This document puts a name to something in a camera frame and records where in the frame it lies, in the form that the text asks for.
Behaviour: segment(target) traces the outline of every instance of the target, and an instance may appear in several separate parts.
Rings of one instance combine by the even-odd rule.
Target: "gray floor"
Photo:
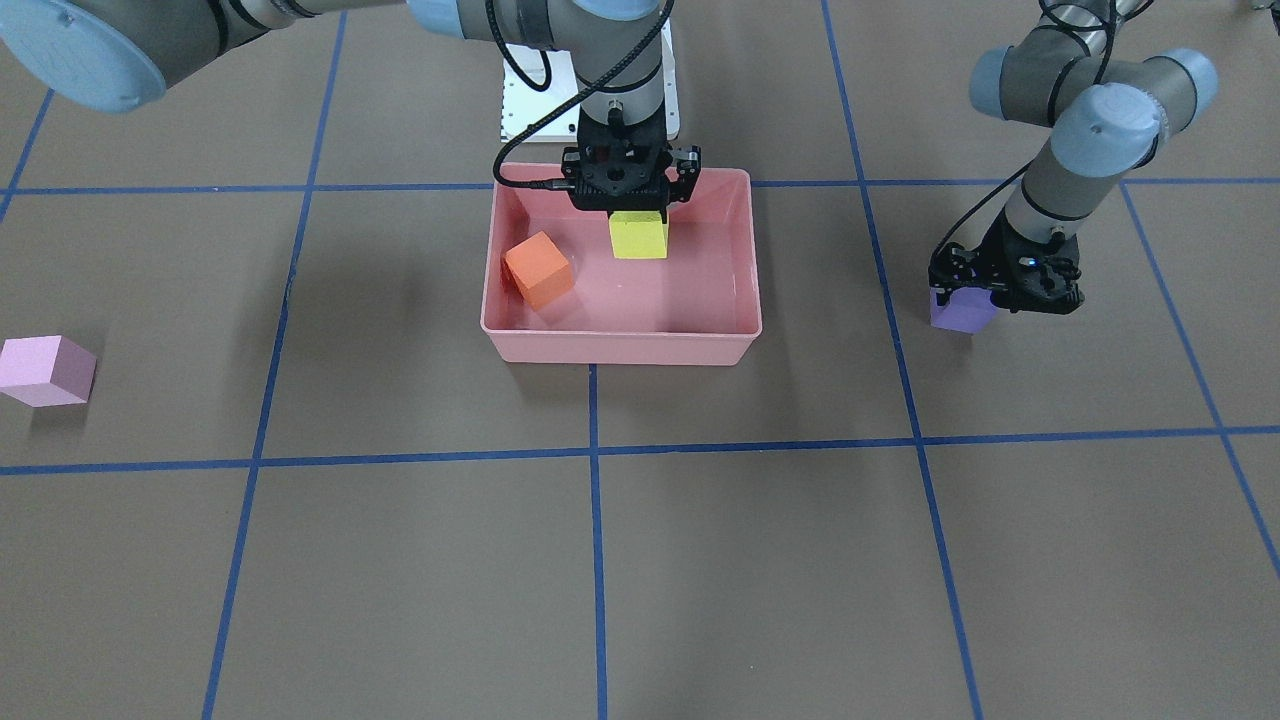
[[[0,717],[1276,717],[1247,5],[1126,28],[1217,104],[1089,223],[1079,313],[968,338],[923,269],[1043,142],[966,97],[1034,3],[681,3],[681,140],[756,181],[732,369],[498,357],[498,53],[403,8],[122,118],[0,53],[0,336],[101,359],[87,406],[0,398]]]

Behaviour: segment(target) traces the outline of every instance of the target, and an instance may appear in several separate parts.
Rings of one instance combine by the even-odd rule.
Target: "block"
[[[937,295],[929,292],[929,324],[934,328],[973,334],[987,327],[998,313],[1000,307],[991,304],[989,290],[961,287],[942,307]]]
[[[617,211],[609,215],[609,241],[620,260],[663,260],[671,228],[658,211]]]
[[[534,310],[573,288],[573,266],[544,232],[504,252],[502,261]]]
[[[63,336],[6,340],[0,392],[32,407],[88,402],[97,357]]]

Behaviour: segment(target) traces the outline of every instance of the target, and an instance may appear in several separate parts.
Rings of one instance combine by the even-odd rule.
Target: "yellow cube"
[[[662,213],[620,210],[609,215],[609,240],[620,260],[663,260],[667,258],[669,227]]]

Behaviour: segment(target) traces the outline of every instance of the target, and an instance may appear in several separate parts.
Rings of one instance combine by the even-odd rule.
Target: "purple cube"
[[[97,359],[55,334],[4,341],[0,392],[32,407],[88,402]]]
[[[938,306],[937,295],[929,292],[929,324],[945,331],[973,334],[1000,313],[991,304],[991,291],[979,287],[961,287],[951,293],[951,300]]]

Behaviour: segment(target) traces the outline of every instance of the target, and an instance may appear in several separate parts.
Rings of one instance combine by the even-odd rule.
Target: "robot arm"
[[[1068,314],[1084,301],[1076,232],[1129,170],[1151,161],[1217,92],[1212,63],[1194,50],[1110,61],[1107,33],[1114,41],[1142,9],[1140,0],[1053,5],[1021,45],[979,60],[974,108],[1053,129],[982,243],[974,251],[948,243],[934,254],[929,284],[938,305],[961,287],[989,290],[996,306],[1012,311]]]
[[[0,38],[59,94],[96,110],[127,113],[270,31],[323,13],[404,1],[0,0]],[[495,163],[499,182],[568,191],[582,210],[664,213],[669,202],[689,200],[700,154],[667,143],[662,47],[652,42],[673,0],[666,6],[660,0],[407,1],[433,32],[572,51],[584,90],[579,147],[564,152],[564,177],[541,183],[503,178],[502,159],[520,137]],[[625,56],[631,60],[620,67]],[[669,181],[673,163],[677,179]]]

